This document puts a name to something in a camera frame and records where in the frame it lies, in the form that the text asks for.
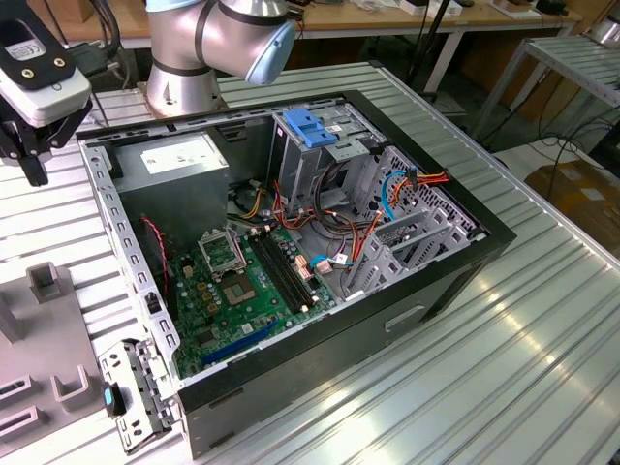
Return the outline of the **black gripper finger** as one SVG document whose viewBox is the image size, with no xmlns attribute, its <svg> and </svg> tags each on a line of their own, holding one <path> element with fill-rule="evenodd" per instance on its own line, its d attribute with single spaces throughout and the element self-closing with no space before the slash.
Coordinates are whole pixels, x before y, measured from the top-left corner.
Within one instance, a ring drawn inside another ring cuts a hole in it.
<svg viewBox="0 0 620 465">
<path fill-rule="evenodd" d="M 40 187 L 48 183 L 44 155 L 49 155 L 52 148 L 64 147 L 90 110 L 92 110 L 92 101 L 88 100 L 83 108 L 36 131 L 37 164 L 33 177 L 34 186 Z"/>
<path fill-rule="evenodd" d="M 20 168 L 29 184 L 37 186 L 37 152 L 30 152 L 12 121 L 1 122 L 1 162 Z"/>
</svg>

